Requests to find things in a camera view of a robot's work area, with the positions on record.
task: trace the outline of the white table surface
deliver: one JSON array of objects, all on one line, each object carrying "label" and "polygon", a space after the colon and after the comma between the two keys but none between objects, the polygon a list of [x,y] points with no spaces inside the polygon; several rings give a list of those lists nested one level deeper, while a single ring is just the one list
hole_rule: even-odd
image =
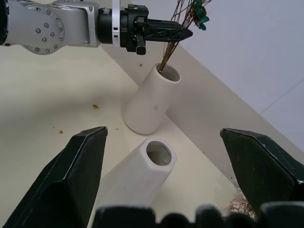
[{"label": "white table surface", "polygon": [[[100,47],[65,47],[50,56],[1,47],[0,68],[0,226],[73,135],[108,127],[102,175],[147,138],[121,117],[138,86]],[[152,204],[158,220],[169,212],[194,220],[199,205],[224,210],[238,195],[168,117],[151,136],[166,140],[178,156]]]}]

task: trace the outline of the white cylindrical vase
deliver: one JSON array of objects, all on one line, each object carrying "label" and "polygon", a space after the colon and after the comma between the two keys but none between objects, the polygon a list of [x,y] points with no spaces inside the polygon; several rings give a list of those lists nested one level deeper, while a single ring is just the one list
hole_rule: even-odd
[{"label": "white cylindrical vase", "polygon": [[123,114],[126,125],[140,134],[150,134],[158,128],[169,104],[180,91],[180,74],[169,65],[160,74],[159,67],[160,64],[152,67]]},{"label": "white cylindrical vase", "polygon": [[176,160],[168,143],[146,139],[101,178],[96,206],[149,206]]}]

